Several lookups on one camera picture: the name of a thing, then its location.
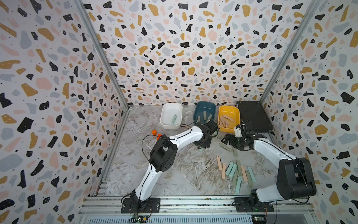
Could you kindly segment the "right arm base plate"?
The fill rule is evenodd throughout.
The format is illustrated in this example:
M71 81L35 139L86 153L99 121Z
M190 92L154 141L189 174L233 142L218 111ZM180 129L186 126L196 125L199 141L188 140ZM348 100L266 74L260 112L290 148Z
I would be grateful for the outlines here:
M232 206L236 212L274 212L272 203L262 203L250 197L235 197Z

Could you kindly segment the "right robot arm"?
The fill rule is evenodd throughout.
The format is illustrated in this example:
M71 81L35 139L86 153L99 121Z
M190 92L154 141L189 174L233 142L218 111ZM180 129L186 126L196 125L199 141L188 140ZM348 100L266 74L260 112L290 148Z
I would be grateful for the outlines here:
M245 125L237 125L234 134L226 134L222 143L242 152L254 150L278 168L275 184L251 191L245 201L251 208L290 199L297 201L302 197L307 198L307 203L310 197L316 195L317 188L308 159L284 152L264 135L248 131Z

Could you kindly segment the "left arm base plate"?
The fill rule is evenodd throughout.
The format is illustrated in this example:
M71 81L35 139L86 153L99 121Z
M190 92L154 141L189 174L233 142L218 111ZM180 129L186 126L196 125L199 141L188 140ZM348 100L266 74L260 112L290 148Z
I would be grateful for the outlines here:
M159 213L160 201L158 197L149 198L144 202L136 201L135 199L125 198L122 203L121 213Z

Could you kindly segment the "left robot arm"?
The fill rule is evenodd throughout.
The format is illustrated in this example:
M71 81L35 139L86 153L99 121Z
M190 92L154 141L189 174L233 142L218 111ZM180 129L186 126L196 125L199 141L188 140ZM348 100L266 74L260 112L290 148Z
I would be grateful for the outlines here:
M174 136L160 136L150 152L150 158L147 159L149 165L142 181L131 193L131 201L137 206L145 206L162 173L174 164L177 152L192 143L199 148L206 147L217 130L217 123L211 120L205 124L196 123L190 129Z

